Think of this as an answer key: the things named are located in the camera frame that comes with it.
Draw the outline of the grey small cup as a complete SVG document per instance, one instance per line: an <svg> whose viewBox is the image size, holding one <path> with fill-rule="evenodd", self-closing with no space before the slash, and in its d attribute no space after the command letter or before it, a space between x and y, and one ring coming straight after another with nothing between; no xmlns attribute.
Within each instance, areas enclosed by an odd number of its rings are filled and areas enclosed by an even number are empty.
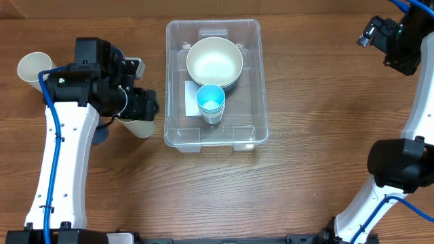
<svg viewBox="0 0 434 244"><path fill-rule="evenodd" d="M222 119L222 114L220 114L220 115L215 115L215 116L213 116L213 117L209 117L209 116L206 116L206 115L202 115L202 118L203 118L203 120L204 120L206 123L208 123L208 124L210 124L210 125L214 125L214 124L217 124L217 123L219 123L219 122L221 121L221 119Z"/></svg>

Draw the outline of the blue tall cup front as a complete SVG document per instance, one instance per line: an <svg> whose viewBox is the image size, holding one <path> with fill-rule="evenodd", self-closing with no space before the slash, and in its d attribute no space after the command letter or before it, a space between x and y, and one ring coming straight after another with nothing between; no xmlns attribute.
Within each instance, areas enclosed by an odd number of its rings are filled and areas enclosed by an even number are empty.
<svg viewBox="0 0 434 244"><path fill-rule="evenodd" d="M98 126L94 132L94 136L92 138L92 144L97 145L103 143L109 136L109 129L108 127L100 128L100 126L103 126L105 122L103 121L103 118L99 118Z"/></svg>

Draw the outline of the cream tall cup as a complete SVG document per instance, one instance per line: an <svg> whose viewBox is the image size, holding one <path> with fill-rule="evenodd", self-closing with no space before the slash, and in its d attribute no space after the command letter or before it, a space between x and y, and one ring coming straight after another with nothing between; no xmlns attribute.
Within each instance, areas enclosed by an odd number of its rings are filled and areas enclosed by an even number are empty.
<svg viewBox="0 0 434 244"><path fill-rule="evenodd" d="M118 119L118 121L120 121L136 137L142 139L151 137L156 130L154 121L140 121L130 119Z"/></svg>
<svg viewBox="0 0 434 244"><path fill-rule="evenodd" d="M33 52L21 59L17 66L18 76L27 84L42 92L38 74L43 70L56 68L52 59L43 52Z"/></svg>

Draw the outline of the mint green small cup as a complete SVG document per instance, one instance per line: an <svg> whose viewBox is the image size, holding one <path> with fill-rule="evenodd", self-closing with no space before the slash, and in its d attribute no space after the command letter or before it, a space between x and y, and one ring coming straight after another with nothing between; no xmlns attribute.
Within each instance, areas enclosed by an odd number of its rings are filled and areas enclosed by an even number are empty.
<svg viewBox="0 0 434 244"><path fill-rule="evenodd" d="M206 109L206 108L203 108L203 107L199 106L199 112L201 114L216 115L218 113L221 113L223 110L224 110L224 106L220 106L220 107L218 107L216 109Z"/></svg>

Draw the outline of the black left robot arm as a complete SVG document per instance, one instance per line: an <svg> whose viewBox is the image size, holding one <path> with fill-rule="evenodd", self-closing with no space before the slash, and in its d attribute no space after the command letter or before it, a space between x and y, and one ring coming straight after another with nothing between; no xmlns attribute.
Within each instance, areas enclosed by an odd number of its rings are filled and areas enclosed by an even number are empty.
<svg viewBox="0 0 434 244"><path fill-rule="evenodd" d="M87 228L85 183L90 148L120 120L136 137L155 131L154 90L136 87L145 65L97 37L79 37L74 60L56 66L43 52L21 59L18 76L43 94L46 138L37 192L24 228L7 243L139 243L137 232Z"/></svg>

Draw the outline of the light blue small cup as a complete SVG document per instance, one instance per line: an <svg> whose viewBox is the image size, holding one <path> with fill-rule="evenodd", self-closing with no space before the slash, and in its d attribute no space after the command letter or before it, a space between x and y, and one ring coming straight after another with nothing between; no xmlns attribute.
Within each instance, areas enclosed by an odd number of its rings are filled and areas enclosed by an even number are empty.
<svg viewBox="0 0 434 244"><path fill-rule="evenodd" d="M225 92L218 85L203 85L196 94L196 102L201 110L217 111L223 107Z"/></svg>

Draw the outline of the dark blue bowl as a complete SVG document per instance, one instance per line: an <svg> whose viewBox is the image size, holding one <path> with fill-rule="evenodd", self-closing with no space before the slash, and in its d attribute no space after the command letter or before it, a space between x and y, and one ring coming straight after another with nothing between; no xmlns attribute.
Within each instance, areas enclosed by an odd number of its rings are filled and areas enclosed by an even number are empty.
<svg viewBox="0 0 434 244"><path fill-rule="evenodd" d="M198 76L194 77L190 75L193 83L197 87L196 90L198 90L200 87L204 85L218 85L220 86L225 92L231 93L236 87L237 82L240 78L238 76L236 79L231 75L224 75L224 74L213 74L213 75L206 75L206 76Z"/></svg>

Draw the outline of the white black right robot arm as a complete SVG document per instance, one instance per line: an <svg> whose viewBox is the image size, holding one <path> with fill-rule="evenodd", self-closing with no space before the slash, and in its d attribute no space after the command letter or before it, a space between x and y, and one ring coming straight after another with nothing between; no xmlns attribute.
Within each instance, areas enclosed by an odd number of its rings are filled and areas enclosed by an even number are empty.
<svg viewBox="0 0 434 244"><path fill-rule="evenodd" d="M420 73L410 116L400 138L373 144L366 183L309 243L378 243L371 231L397 202L433 221L405 200L418 188L433 184L433 0L394 4L403 18L396 22L374 16L357 42L382 51L385 66L407 76Z"/></svg>

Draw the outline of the pink small cup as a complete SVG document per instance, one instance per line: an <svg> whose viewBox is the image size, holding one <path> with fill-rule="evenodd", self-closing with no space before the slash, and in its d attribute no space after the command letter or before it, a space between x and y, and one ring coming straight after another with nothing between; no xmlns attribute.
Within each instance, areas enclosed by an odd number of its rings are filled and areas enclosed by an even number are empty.
<svg viewBox="0 0 434 244"><path fill-rule="evenodd" d="M201 111L201 115L205 118L214 118L221 117L223 115L223 112L223 110L220 110L217 113L206 113L205 111Z"/></svg>

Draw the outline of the cream bowl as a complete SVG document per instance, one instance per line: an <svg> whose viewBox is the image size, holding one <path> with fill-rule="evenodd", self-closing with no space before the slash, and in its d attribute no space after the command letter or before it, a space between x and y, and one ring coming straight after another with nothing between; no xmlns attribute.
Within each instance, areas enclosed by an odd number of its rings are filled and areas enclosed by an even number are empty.
<svg viewBox="0 0 434 244"><path fill-rule="evenodd" d="M186 57L191 79L198 85L218 85L226 89L242 73L243 56L240 49L228 39L207 37L196 42Z"/></svg>

